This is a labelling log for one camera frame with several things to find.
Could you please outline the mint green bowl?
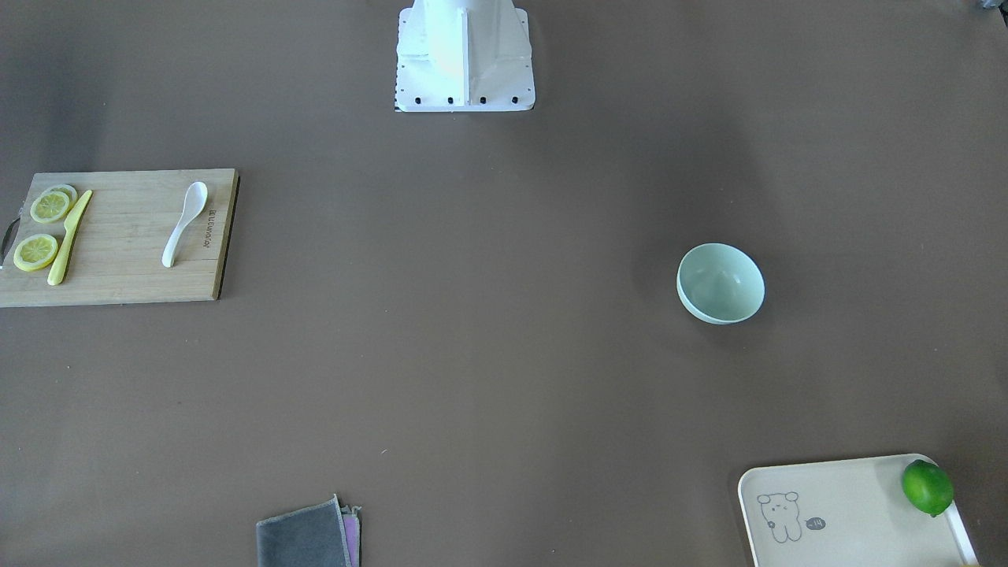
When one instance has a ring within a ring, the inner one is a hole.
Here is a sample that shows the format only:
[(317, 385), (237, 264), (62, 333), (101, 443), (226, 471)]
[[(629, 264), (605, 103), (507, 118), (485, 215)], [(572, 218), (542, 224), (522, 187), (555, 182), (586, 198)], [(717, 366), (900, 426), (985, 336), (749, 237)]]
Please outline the mint green bowl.
[(676, 293), (696, 319), (712, 325), (734, 325), (760, 311), (766, 288), (759, 266), (744, 251), (709, 242), (692, 247), (680, 259)]

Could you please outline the white ceramic spoon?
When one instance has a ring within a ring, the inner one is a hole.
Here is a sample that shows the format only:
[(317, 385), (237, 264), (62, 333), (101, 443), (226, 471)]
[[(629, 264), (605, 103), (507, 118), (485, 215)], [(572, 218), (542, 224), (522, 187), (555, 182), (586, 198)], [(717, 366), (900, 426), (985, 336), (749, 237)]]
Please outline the white ceramic spoon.
[(161, 264), (169, 269), (174, 266), (174, 258), (176, 258), (176, 249), (179, 246), (179, 241), (183, 231), (187, 229), (191, 222), (194, 222), (199, 215), (202, 214), (204, 208), (206, 207), (206, 201), (209, 197), (209, 188), (204, 182), (194, 182), (190, 185), (186, 191), (186, 196), (183, 199), (183, 208), (181, 209), (180, 218), (177, 220), (176, 225), (174, 225), (172, 233), (169, 234), (169, 239), (163, 248), (161, 256)]

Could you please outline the grey folded cloth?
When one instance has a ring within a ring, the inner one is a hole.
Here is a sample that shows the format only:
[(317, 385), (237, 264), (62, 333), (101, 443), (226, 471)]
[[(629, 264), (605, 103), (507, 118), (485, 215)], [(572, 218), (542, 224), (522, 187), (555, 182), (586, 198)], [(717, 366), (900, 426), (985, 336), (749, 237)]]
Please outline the grey folded cloth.
[(359, 506), (338, 495), (320, 505), (256, 523), (259, 566), (360, 566)]

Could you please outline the bamboo cutting board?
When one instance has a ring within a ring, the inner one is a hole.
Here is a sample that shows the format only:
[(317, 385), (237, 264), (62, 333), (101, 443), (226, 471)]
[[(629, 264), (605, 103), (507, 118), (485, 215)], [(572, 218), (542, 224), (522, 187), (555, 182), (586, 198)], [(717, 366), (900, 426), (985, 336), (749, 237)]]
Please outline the bamboo cutting board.
[[(82, 306), (217, 300), (222, 287), (234, 201), (236, 169), (40, 172), (32, 177), (12, 246), (26, 237), (65, 235), (61, 222), (40, 224), (30, 205), (46, 189), (69, 184), (91, 200), (80, 219), (65, 278), (47, 284), (47, 270), (22, 272), (13, 255), (3, 262), (1, 305)], [(181, 233), (172, 268), (162, 252), (183, 211), (194, 182), (208, 187), (201, 215)]]

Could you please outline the cream rabbit tray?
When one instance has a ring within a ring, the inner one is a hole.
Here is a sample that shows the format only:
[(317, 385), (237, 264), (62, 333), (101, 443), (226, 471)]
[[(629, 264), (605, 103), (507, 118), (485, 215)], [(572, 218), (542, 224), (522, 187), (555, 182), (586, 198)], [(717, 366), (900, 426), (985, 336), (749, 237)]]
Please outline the cream rabbit tray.
[(955, 505), (912, 506), (902, 474), (918, 454), (757, 467), (738, 482), (756, 566), (977, 566)]

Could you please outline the yellow plastic knife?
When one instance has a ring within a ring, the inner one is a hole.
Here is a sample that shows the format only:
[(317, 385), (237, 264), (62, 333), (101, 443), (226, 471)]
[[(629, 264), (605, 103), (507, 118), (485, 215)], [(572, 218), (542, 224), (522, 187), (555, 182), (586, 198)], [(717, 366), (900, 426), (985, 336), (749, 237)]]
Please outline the yellow plastic knife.
[(76, 231), (78, 231), (80, 219), (82, 219), (83, 213), (85, 213), (87, 205), (90, 203), (91, 196), (93, 196), (92, 190), (84, 191), (79, 200), (76, 201), (76, 204), (71, 208), (71, 211), (65, 216), (65, 236), (60, 249), (58, 249), (57, 255), (55, 255), (54, 261), (51, 263), (50, 270), (48, 270), (47, 284), (50, 286), (58, 286), (65, 279), (66, 269), (68, 269), (69, 259), (71, 259), (73, 242), (75, 242)]

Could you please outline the lemon slice upper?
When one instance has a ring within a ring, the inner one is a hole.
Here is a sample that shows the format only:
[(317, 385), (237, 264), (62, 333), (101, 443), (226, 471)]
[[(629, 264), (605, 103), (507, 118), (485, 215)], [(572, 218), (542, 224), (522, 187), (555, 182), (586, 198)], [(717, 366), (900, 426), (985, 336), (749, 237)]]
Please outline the lemon slice upper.
[(64, 191), (46, 191), (31, 204), (29, 214), (37, 223), (51, 224), (60, 221), (72, 204), (71, 196)]

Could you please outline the lemon slice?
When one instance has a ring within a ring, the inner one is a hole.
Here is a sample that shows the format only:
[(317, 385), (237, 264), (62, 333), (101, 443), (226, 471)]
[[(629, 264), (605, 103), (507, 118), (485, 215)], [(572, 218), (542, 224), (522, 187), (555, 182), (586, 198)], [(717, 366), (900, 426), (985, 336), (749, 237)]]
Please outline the lemon slice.
[(12, 261), (22, 272), (47, 268), (57, 257), (60, 242), (53, 235), (39, 233), (25, 238), (15, 248)]
[(37, 223), (51, 224), (60, 221), (72, 204), (71, 196), (64, 191), (46, 191), (31, 204), (29, 214)]

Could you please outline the lemon slice lower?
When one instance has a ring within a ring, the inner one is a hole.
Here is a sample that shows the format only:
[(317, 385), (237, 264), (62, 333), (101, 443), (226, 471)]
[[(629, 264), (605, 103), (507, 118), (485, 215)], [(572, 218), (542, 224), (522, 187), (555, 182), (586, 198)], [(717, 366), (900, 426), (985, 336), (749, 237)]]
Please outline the lemon slice lower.
[(12, 261), (22, 272), (47, 268), (57, 257), (60, 242), (53, 235), (39, 233), (25, 238), (15, 248)]

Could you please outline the green lime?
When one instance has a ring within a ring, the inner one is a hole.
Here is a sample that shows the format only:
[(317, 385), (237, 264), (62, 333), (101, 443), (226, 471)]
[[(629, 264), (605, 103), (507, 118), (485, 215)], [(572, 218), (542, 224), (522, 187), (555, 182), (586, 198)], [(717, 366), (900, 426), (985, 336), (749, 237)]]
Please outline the green lime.
[(954, 502), (951, 478), (942, 468), (929, 461), (917, 459), (905, 466), (901, 487), (907, 502), (930, 517), (938, 517)]

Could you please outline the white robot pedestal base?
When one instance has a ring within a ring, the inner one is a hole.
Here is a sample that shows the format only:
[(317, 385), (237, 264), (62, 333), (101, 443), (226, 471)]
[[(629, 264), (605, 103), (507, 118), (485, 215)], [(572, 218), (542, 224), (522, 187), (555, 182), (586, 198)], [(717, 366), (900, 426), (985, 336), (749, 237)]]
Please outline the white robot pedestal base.
[(398, 15), (394, 108), (401, 113), (529, 111), (532, 37), (511, 1), (414, 1)]

